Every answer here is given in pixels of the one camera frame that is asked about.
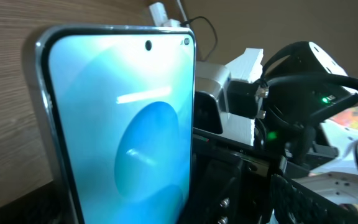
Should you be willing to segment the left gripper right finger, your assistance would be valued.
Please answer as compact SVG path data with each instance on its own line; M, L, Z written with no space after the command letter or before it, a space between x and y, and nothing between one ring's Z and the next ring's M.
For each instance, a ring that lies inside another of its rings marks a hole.
M278 223L358 224L358 214L277 174L270 178L269 200Z

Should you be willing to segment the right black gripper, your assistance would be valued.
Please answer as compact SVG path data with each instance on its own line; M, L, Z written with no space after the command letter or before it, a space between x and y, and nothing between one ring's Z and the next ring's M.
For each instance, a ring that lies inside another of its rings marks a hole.
M283 156L194 129L190 194L179 223L268 223L271 178L286 166Z

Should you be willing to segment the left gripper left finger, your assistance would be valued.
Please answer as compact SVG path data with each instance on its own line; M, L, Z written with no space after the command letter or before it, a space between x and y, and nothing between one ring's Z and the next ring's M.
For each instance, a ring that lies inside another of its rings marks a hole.
M66 224L55 182L0 207L0 224Z

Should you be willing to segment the blue screen Galaxy smartphone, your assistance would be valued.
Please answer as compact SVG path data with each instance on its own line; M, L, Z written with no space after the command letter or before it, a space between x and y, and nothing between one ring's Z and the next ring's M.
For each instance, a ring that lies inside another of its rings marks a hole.
M193 32L65 24L32 50L73 221L176 223L190 191Z

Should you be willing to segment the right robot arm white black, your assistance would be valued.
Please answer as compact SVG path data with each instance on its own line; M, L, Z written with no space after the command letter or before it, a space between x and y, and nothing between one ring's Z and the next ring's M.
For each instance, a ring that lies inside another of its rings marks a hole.
M255 75L196 64L193 174L180 223L358 223L358 131L330 119L358 79L299 41Z

